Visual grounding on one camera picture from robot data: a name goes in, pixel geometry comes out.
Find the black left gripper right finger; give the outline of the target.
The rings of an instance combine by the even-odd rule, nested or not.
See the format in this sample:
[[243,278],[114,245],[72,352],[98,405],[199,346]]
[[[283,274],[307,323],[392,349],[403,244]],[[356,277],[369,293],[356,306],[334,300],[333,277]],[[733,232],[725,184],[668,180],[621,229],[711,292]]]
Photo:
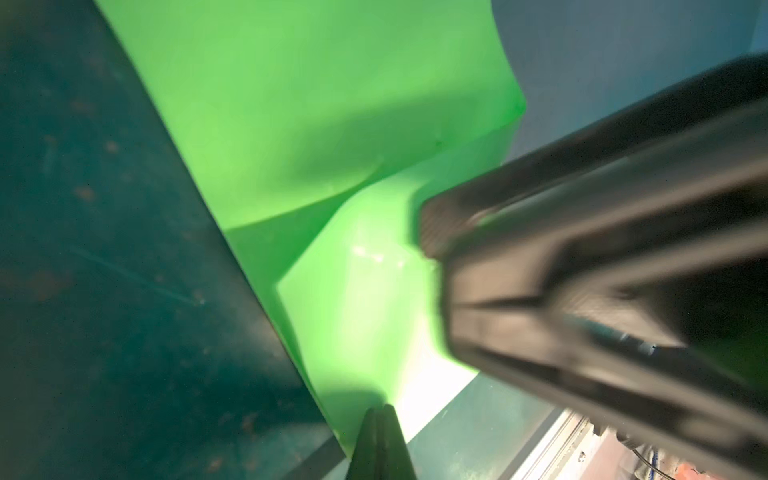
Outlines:
[[407,443],[392,405],[385,405],[381,410],[381,478],[417,479]]

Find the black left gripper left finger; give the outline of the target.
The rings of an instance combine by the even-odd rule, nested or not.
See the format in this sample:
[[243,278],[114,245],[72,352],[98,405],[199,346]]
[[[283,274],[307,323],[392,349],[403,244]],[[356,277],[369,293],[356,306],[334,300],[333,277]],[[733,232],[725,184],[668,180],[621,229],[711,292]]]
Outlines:
[[384,478],[383,408],[369,409],[351,458],[346,480],[380,480]]

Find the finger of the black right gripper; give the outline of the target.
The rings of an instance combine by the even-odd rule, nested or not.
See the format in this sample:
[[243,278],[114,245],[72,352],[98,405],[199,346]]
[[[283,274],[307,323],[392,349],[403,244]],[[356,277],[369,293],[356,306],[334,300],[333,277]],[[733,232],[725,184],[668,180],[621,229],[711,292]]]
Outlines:
[[767,475],[767,57],[426,200],[458,360],[725,479]]

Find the green square paper sheet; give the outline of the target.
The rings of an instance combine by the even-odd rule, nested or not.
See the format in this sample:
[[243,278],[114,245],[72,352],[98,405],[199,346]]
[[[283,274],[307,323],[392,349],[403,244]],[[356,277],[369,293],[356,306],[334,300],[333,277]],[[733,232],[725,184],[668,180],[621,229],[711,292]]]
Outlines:
[[451,360],[428,198],[497,168],[526,102],[487,1],[102,1],[207,207],[342,449],[414,437]]

